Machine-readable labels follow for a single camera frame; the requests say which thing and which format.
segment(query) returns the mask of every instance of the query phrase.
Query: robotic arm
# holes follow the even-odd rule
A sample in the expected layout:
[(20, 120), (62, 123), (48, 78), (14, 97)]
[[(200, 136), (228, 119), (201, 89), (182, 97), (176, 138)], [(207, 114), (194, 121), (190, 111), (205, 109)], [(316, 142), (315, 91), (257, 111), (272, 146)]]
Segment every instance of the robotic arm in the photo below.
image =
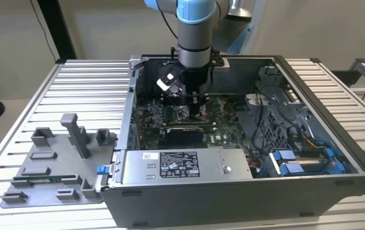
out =
[(178, 16), (179, 61), (197, 69), (211, 61), (213, 47), (235, 53), (247, 41), (252, 0), (146, 0), (148, 7)]
[[(237, 54), (248, 40), (252, 0), (146, 0), (146, 4), (179, 19), (179, 60), (160, 67), (158, 85), (170, 96), (188, 97), (195, 117), (213, 84), (213, 68), (224, 65), (219, 51)], [(211, 87), (200, 92), (208, 78)]]

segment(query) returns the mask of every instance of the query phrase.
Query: green circuit board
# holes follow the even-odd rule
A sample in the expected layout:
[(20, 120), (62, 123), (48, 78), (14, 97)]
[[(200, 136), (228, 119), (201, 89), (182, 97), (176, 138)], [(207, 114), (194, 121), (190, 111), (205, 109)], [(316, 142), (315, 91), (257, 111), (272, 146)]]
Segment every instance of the green circuit board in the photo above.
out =
[[(201, 106), (197, 119), (192, 119), (186, 106), (162, 105), (152, 101), (139, 108), (140, 141), (143, 150), (212, 148), (249, 149), (251, 141), (240, 125), (236, 114), (247, 108), (245, 101), (225, 95), (209, 96)], [(199, 128), (204, 132), (203, 141), (167, 144), (166, 133), (171, 128)]]

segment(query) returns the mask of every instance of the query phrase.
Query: power supply label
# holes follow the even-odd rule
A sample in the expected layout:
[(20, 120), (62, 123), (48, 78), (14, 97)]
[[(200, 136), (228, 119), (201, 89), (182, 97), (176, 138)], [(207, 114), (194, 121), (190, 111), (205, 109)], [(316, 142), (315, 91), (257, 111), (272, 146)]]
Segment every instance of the power supply label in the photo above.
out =
[(163, 178), (200, 177), (197, 152), (162, 152)]

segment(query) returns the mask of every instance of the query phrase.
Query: aluminum extrusion table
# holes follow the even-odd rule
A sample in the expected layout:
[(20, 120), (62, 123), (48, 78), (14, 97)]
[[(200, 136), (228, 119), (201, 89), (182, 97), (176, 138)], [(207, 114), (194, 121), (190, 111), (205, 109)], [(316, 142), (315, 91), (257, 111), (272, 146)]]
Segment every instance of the aluminum extrusion table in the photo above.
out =
[[(323, 63), (288, 59), (296, 72), (328, 107), (365, 151), (365, 103)], [(130, 82), (128, 61), (68, 60), (55, 65), (23, 114), (0, 144), (0, 196), (10, 187), (32, 146), (36, 127), (60, 125), (63, 113), (79, 114), (79, 125), (90, 132), (110, 128), (120, 134), (126, 93)], [(54, 207), (0, 208), (0, 229), (111, 229), (115, 220), (104, 203)], [(164, 229), (365, 229), (365, 195), (345, 198), (321, 216), (241, 223), (174, 227)]]

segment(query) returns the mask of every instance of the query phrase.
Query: circuit board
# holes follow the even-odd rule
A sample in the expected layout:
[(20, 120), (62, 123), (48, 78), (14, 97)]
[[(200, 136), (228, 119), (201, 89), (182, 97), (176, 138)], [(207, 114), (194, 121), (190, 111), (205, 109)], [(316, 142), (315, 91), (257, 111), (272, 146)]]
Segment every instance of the circuit board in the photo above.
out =
[[(245, 101), (227, 95), (212, 95), (194, 117), (186, 105), (164, 103), (154, 99), (139, 106), (140, 142), (143, 150), (213, 148), (248, 150), (251, 141), (241, 128), (237, 110)], [(192, 132), (195, 141), (180, 135), (180, 141), (170, 141), (170, 132)]]

